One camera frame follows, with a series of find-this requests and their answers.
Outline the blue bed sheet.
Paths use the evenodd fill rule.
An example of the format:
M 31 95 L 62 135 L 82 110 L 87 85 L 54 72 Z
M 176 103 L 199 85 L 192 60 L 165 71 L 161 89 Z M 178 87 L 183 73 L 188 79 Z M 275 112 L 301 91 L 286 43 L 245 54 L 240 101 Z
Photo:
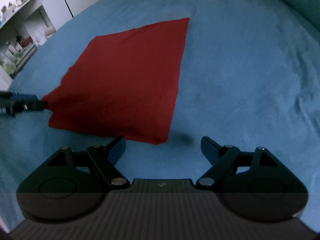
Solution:
M 281 0 L 100 0 L 61 27 L 10 90 L 42 97 L 89 41 L 189 18 L 169 140 L 129 141 L 117 169 L 135 178 L 197 179 L 209 136 L 243 151 L 264 146 L 307 187 L 302 221 L 319 230 L 319 32 Z

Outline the red small cloth garment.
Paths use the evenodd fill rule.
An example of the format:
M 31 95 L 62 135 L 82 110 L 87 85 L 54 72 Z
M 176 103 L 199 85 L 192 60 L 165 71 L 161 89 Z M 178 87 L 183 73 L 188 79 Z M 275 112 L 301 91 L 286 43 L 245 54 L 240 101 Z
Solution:
M 93 38 L 60 85 L 44 96 L 52 113 L 49 126 L 166 142 L 188 24 L 182 18 Z

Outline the white shelf unit with items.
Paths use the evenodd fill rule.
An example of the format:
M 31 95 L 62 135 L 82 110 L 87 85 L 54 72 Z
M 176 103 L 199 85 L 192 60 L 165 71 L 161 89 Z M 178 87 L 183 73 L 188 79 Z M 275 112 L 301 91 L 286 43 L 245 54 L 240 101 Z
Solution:
M 30 54 L 72 18 L 66 0 L 22 0 L 3 12 L 1 78 L 12 79 Z

